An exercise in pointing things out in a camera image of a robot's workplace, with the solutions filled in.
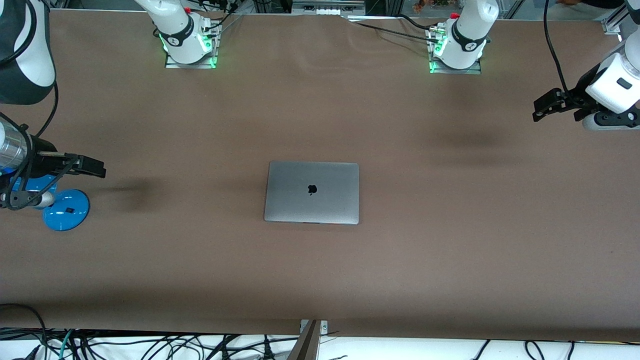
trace silver metal cylinder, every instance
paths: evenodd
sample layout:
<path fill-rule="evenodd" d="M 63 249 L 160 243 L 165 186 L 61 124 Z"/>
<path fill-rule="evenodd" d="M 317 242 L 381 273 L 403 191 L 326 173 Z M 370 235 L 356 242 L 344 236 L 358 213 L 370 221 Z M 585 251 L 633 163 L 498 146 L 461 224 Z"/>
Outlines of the silver metal cylinder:
<path fill-rule="evenodd" d="M 0 175 L 14 172 L 27 155 L 27 140 L 0 118 Z"/>

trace table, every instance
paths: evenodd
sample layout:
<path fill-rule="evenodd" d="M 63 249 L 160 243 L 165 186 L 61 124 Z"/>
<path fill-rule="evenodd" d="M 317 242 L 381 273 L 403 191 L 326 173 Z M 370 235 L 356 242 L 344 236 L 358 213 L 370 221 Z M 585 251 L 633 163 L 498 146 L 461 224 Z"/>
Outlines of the table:
<path fill-rule="evenodd" d="M 617 41 L 550 28 L 570 84 Z M 108 176 L 60 182 L 92 200 L 73 231 L 0 212 L 2 302 L 51 327 L 637 340 L 639 134 L 533 123 L 559 86 L 541 23 L 498 21 L 480 76 L 430 74 L 419 40 L 340 17 L 243 17 L 215 70 L 164 69 L 152 30 L 52 13 L 44 138 Z M 3 111 L 37 128 L 51 101 Z M 360 224 L 263 221 L 271 160 L 358 163 Z"/>

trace blue suction cup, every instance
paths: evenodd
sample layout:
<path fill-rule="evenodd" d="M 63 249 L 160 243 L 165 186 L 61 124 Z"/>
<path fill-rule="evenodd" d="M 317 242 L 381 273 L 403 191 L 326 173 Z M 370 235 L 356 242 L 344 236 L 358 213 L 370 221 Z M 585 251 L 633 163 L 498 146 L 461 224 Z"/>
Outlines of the blue suction cup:
<path fill-rule="evenodd" d="M 80 190 L 62 190 L 55 194 L 56 202 L 42 210 L 45 225 L 55 231 L 74 229 L 89 215 L 89 198 Z"/>

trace brown tabletop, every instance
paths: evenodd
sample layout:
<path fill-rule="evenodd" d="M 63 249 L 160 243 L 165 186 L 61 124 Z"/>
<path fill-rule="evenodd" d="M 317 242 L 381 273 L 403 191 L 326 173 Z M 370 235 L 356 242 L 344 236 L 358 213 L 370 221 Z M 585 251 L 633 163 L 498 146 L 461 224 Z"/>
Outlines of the brown tabletop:
<path fill-rule="evenodd" d="M 550 27 L 571 85 L 617 42 Z M 559 86 L 540 22 L 498 21 L 480 76 L 340 17 L 243 17 L 215 70 L 164 69 L 152 30 L 52 13 L 44 138 L 108 176 L 60 181 L 92 201 L 73 231 L 0 211 L 1 302 L 51 327 L 639 339 L 640 134 L 533 123 Z M 51 102 L 3 111 L 37 129 Z M 271 160 L 358 163 L 360 225 L 265 222 Z"/>

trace person's hand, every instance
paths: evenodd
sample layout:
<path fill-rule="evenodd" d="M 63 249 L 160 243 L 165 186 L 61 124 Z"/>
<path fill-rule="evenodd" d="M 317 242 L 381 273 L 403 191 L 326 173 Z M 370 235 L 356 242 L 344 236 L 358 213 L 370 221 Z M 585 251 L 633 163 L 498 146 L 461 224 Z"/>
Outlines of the person's hand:
<path fill-rule="evenodd" d="M 582 0 L 557 0 L 558 4 L 563 4 L 563 5 L 575 5 L 577 3 L 581 3 Z"/>

